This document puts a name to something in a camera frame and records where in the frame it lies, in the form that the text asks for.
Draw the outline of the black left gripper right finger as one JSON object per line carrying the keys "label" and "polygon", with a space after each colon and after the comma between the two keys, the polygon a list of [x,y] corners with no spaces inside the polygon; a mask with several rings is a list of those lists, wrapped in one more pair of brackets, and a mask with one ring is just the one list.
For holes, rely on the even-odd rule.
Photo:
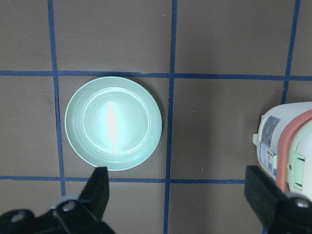
{"label": "black left gripper right finger", "polygon": [[310,234],[312,202],[283,192],[258,166],[247,166],[244,195],[268,234]]}

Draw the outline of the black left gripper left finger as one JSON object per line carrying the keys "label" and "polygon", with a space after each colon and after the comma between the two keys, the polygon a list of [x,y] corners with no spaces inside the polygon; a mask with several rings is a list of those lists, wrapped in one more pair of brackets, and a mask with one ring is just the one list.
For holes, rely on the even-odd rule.
{"label": "black left gripper left finger", "polygon": [[102,221],[109,200],[106,167],[96,167],[78,198],[65,199],[43,215],[17,209],[0,216],[2,234],[113,234]]}

